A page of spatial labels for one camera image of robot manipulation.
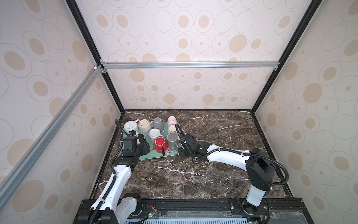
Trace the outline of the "large grey mug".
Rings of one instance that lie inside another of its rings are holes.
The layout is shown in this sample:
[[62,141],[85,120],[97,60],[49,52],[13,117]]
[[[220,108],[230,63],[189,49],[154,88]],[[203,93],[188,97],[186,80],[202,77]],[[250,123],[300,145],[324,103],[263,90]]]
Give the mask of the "large grey mug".
[[179,136],[177,133],[175,132],[170,132],[167,135],[167,144],[168,144],[168,148],[171,151],[178,151],[178,149],[180,148],[180,142],[179,142]]

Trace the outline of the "red mug black handle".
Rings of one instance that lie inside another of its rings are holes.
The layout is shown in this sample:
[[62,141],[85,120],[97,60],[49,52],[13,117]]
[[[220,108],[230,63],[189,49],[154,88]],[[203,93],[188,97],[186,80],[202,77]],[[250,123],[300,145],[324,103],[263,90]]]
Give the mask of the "red mug black handle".
[[157,137],[154,141],[154,147],[156,152],[165,156],[168,151],[168,144],[166,138],[163,136]]

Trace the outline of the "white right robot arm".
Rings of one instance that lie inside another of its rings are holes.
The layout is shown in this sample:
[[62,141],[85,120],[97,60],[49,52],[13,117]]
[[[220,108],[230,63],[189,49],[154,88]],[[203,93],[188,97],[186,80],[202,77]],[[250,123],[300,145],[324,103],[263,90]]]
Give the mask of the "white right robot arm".
[[189,134],[179,134],[179,153],[182,159],[191,157],[197,161],[220,162],[247,172],[250,180],[245,209],[259,207],[273,186],[284,185],[289,180],[287,169],[255,147],[252,150],[233,150],[209,142],[197,141]]

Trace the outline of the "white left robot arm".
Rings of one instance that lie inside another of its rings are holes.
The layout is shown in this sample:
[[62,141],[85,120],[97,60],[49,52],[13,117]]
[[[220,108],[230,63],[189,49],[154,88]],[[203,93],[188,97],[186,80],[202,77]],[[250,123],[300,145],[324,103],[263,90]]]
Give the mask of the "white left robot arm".
[[134,213],[141,212],[140,196],[120,199],[139,157],[150,152],[149,143],[141,133],[123,139],[122,155],[114,160],[112,175],[100,197],[90,206],[83,200],[74,224],[123,224]]

